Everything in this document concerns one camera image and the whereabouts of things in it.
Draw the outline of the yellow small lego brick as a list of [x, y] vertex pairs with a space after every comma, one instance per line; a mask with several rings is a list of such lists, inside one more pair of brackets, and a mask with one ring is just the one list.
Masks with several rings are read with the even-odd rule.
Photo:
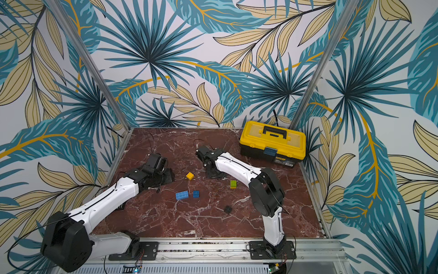
[[194, 175], [193, 173], [189, 172], [189, 173], [186, 175], [186, 177], [187, 177], [188, 180], [193, 180], [194, 177], [195, 177], [195, 175]]

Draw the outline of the light blue long lego brick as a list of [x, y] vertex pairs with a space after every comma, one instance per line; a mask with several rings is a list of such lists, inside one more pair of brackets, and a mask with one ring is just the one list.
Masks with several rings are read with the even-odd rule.
[[176, 200], [183, 200], [189, 198], [189, 192], [188, 191], [182, 191], [176, 193]]

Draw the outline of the green yellow lego brick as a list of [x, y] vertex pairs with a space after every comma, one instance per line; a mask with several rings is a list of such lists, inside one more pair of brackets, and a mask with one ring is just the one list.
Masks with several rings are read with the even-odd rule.
[[237, 181], [236, 180], [231, 180], [230, 181], [230, 188], [231, 189], [236, 189], [237, 188]]

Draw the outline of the black small lego brick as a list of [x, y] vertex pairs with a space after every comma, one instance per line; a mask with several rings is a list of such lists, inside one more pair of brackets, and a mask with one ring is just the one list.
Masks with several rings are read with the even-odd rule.
[[233, 211], [233, 209], [232, 209], [231, 206], [229, 206], [229, 205], [226, 205], [226, 206], [225, 206], [225, 208], [224, 208], [224, 212], [225, 212], [226, 214], [230, 215], [230, 214], [232, 213], [232, 211]]

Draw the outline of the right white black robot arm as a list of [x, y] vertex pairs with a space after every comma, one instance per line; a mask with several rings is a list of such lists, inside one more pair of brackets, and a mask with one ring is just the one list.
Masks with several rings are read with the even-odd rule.
[[251, 166], [220, 148], [211, 150], [201, 146], [196, 149], [196, 156], [203, 163], [208, 178], [222, 179], [229, 175], [249, 189], [252, 203], [262, 215], [265, 252], [273, 259], [283, 255], [286, 245], [282, 225], [285, 192], [275, 172], [271, 168]]

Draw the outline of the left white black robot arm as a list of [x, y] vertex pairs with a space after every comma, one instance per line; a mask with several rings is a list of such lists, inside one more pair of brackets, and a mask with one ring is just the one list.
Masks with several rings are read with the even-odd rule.
[[139, 237], [129, 231], [92, 235], [95, 227], [122, 204], [144, 190], [174, 182], [167, 158], [149, 154], [145, 164], [132, 169], [114, 185], [91, 201], [71, 210], [60, 211], [49, 218], [41, 254], [66, 272], [73, 272], [88, 260], [121, 256], [137, 259], [141, 255]]

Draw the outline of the yellow black toolbox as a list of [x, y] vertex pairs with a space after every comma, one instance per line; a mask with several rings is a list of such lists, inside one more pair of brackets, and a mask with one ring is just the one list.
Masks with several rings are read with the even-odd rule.
[[249, 121], [240, 137], [241, 155], [284, 166], [306, 157], [306, 136], [299, 131]]

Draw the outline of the aluminium left table rail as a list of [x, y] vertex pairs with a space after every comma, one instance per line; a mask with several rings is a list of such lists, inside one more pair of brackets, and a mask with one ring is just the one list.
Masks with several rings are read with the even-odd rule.
[[134, 131], [134, 128], [131, 128], [125, 135], [125, 137], [123, 138], [119, 148], [116, 151], [114, 160], [112, 162], [112, 165], [110, 166], [110, 169], [108, 171], [107, 174], [107, 178], [106, 178], [106, 186], [110, 186], [113, 177], [115, 176], [116, 170], [119, 166], [119, 163], [122, 159], [122, 156], [125, 154], [125, 149], [129, 143], [129, 140], [131, 139], [132, 133]]

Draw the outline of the aluminium table rail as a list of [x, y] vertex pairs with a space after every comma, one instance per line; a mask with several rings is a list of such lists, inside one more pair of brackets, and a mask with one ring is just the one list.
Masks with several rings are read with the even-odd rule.
[[323, 217], [323, 213], [322, 213], [322, 210], [321, 210], [321, 207], [319, 204], [319, 200], [318, 200], [318, 192], [314, 191], [315, 185], [311, 182], [310, 177], [307, 175], [304, 164], [300, 163], [299, 166], [300, 166], [303, 178], [305, 180], [306, 186], [308, 188], [310, 199], [311, 199], [311, 202], [313, 204], [313, 208], [314, 208], [315, 214], [317, 216], [318, 223], [319, 223], [319, 226], [321, 228], [321, 232], [325, 238], [331, 239], [333, 236], [332, 236], [330, 229], [329, 229], [329, 227], [328, 227], [328, 225]]
[[122, 159], [122, 156], [125, 154], [125, 149], [129, 143], [129, 140], [131, 139], [132, 133], [134, 131], [134, 128], [131, 128], [125, 135], [125, 137], [123, 138], [119, 148], [116, 151], [114, 160], [112, 162], [112, 165], [110, 166], [110, 169], [108, 171], [107, 174], [107, 178], [106, 178], [106, 186], [110, 186], [113, 177], [115, 176], [116, 170], [119, 166], [119, 163]]

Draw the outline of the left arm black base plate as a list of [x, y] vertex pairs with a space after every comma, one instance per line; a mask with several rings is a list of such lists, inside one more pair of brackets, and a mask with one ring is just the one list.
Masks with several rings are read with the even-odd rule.
[[154, 261], [158, 252], [158, 242], [131, 243], [128, 250], [121, 254], [111, 254], [109, 261]]

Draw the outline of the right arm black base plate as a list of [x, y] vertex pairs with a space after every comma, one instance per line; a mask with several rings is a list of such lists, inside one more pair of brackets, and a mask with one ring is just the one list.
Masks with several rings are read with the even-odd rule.
[[250, 241], [247, 245], [252, 260], [292, 260], [296, 259], [294, 243], [282, 241], [273, 246], [266, 241]]

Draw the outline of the aluminium right table rail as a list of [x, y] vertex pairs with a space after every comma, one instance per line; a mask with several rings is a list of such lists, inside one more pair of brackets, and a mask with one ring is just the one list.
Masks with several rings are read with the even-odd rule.
[[313, 204], [313, 208], [314, 208], [315, 214], [317, 216], [318, 223], [319, 223], [319, 226], [321, 228], [321, 232], [325, 238], [331, 239], [333, 236], [332, 236], [330, 229], [329, 229], [329, 227], [328, 227], [328, 225], [323, 217], [323, 213], [322, 213], [322, 210], [321, 210], [321, 207], [319, 204], [319, 200], [318, 200], [318, 192], [314, 191], [315, 185], [311, 182], [310, 177], [307, 175], [304, 164], [300, 163], [299, 166], [300, 166], [303, 178], [305, 180], [306, 186], [308, 188], [310, 199], [311, 199], [311, 202]]

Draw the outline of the aluminium left corner post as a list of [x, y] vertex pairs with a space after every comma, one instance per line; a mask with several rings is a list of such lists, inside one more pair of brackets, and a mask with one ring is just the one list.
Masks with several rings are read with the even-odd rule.
[[131, 130], [130, 124], [127, 122], [124, 114], [120, 110], [120, 107], [117, 105], [115, 98], [111, 94], [107, 86], [107, 83], [105, 82], [100, 71], [98, 70], [97, 65], [92, 60], [92, 57], [89, 51], [87, 50], [83, 40], [81, 39], [78, 32], [74, 29], [74, 24], [68, 18], [68, 14], [66, 13], [66, 10], [63, 8], [61, 1], [48, 0], [47, 4], [50, 10], [53, 12], [55, 19], [58, 21], [62, 29], [65, 31], [66, 36], [68, 37], [68, 39], [71, 41], [74, 48], [78, 52], [78, 56], [82, 58], [85, 67], [89, 71], [89, 74], [93, 77], [96, 84], [98, 85], [98, 88], [100, 88], [100, 91], [107, 99], [108, 105], [113, 109], [118, 121], [126, 131], [130, 131]]

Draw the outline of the aluminium corner post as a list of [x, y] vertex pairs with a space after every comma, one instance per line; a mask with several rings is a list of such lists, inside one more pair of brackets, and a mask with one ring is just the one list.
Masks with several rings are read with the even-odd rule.
[[120, 110], [120, 107], [117, 105], [115, 98], [111, 94], [107, 86], [107, 83], [105, 82], [100, 71], [98, 70], [97, 65], [92, 60], [92, 57], [89, 51], [87, 50], [83, 40], [81, 39], [78, 32], [74, 29], [74, 24], [68, 18], [68, 14], [66, 13], [66, 10], [63, 8], [61, 1], [48, 0], [47, 4], [50, 10], [53, 12], [55, 19], [58, 21], [62, 29], [65, 31], [66, 36], [68, 37], [68, 39], [71, 41], [74, 48], [78, 52], [78, 56], [82, 58], [85, 67], [89, 71], [89, 74], [93, 77], [96, 84], [98, 85], [98, 88], [100, 88], [100, 91], [107, 99], [108, 105], [113, 109], [118, 121], [126, 131], [130, 131], [131, 130], [130, 124], [127, 122], [124, 114]]
[[342, 14], [340, 15], [339, 20], [337, 21], [336, 25], [334, 26], [333, 35], [331, 38], [327, 41], [327, 45], [325, 47], [325, 50], [322, 52], [321, 58], [318, 62], [318, 65], [314, 71], [314, 74], [306, 88], [306, 91], [304, 92], [300, 104], [298, 105], [298, 108], [296, 112], [294, 113], [294, 117], [291, 121], [291, 124], [289, 126], [289, 129], [291, 130], [298, 130], [298, 124], [301, 120], [301, 116], [306, 110], [307, 105], [309, 104], [309, 101], [311, 99], [311, 96], [317, 86], [317, 83], [322, 75], [322, 72], [326, 65], [328, 64], [334, 50], [336, 49], [337, 44], [339, 43], [343, 32], [345, 28], [348, 25], [348, 22], [350, 18], [352, 17], [355, 8], [357, 7], [359, 1], [347, 1], [344, 9], [342, 11]]

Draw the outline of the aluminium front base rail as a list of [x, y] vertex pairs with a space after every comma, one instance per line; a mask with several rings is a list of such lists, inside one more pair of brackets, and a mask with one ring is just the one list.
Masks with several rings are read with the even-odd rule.
[[78, 274], [351, 274], [338, 239], [289, 239], [272, 259], [252, 238], [143, 238], [141, 260], [121, 256], [87, 261]]

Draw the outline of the aluminium right corner post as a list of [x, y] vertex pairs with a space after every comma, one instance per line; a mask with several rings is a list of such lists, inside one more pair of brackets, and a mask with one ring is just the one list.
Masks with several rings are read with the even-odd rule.
[[298, 124], [301, 120], [301, 116], [306, 110], [307, 105], [309, 104], [309, 101], [311, 99], [311, 96], [317, 86], [317, 83], [322, 75], [322, 72], [326, 65], [328, 64], [334, 50], [336, 49], [337, 44], [339, 43], [343, 32], [345, 28], [348, 25], [348, 22], [350, 18], [352, 17], [355, 8], [357, 7], [359, 1], [347, 1], [344, 9], [342, 11], [342, 14], [340, 15], [339, 20], [337, 21], [336, 25], [334, 26], [333, 35], [331, 38], [327, 41], [327, 45], [325, 47], [325, 50], [322, 52], [321, 58], [318, 62], [318, 65], [314, 71], [314, 74], [306, 88], [306, 91], [304, 92], [300, 104], [298, 105], [298, 108], [296, 112], [294, 113], [294, 117], [291, 121], [291, 124], [289, 126], [289, 129], [291, 130], [298, 130]]

